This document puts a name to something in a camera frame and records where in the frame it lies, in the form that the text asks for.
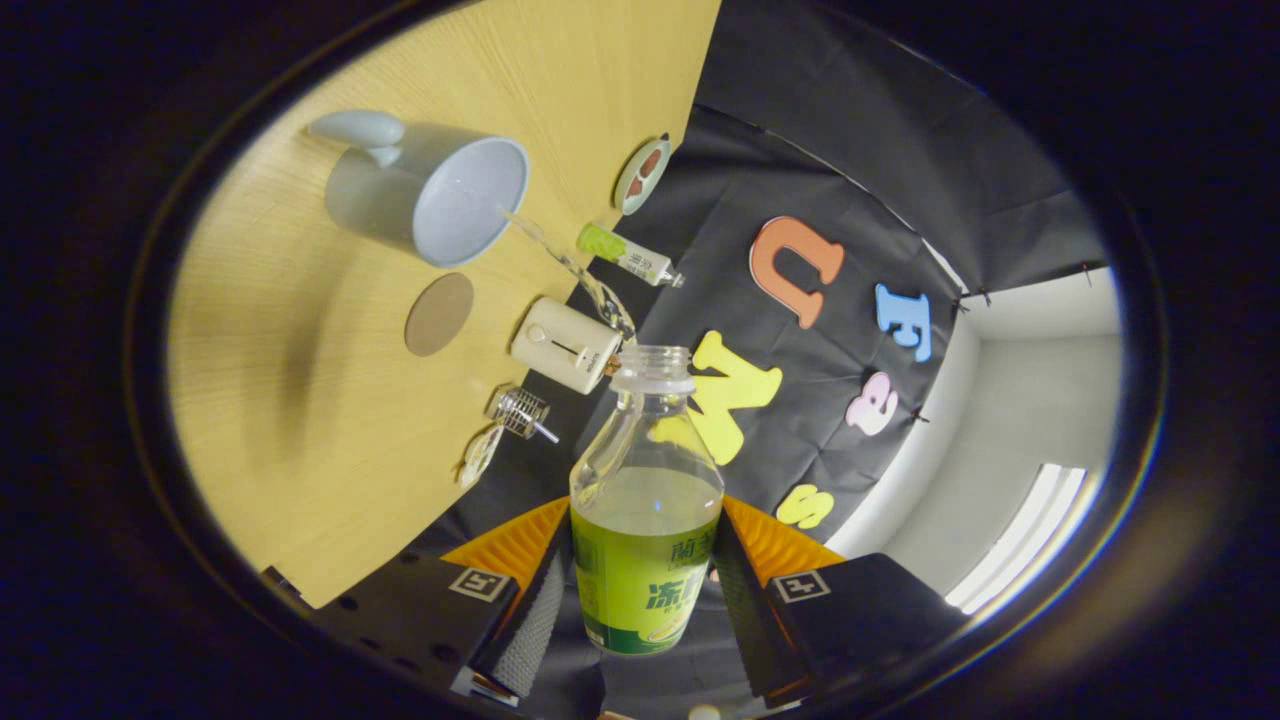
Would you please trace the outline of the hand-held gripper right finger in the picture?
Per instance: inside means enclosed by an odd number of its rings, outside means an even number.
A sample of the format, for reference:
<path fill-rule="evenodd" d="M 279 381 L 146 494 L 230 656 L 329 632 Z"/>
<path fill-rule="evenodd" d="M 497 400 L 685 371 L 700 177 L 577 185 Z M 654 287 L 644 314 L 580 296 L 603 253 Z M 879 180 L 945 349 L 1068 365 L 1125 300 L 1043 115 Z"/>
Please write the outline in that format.
<path fill-rule="evenodd" d="M 845 559 L 733 497 L 713 564 L 751 692 L 769 706 L 878 687 L 969 620 L 887 555 Z"/>

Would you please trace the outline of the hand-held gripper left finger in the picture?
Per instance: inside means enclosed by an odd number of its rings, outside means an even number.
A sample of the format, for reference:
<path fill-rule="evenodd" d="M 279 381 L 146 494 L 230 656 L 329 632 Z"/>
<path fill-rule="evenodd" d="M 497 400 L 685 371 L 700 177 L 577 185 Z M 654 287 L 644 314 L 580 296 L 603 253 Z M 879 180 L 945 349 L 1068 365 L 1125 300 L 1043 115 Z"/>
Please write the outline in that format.
<path fill-rule="evenodd" d="M 364 684 L 435 706 L 518 706 L 550 647 L 568 556 L 561 497 L 471 539 L 425 530 L 328 601 L 305 598 L 275 568 L 265 580 Z"/>

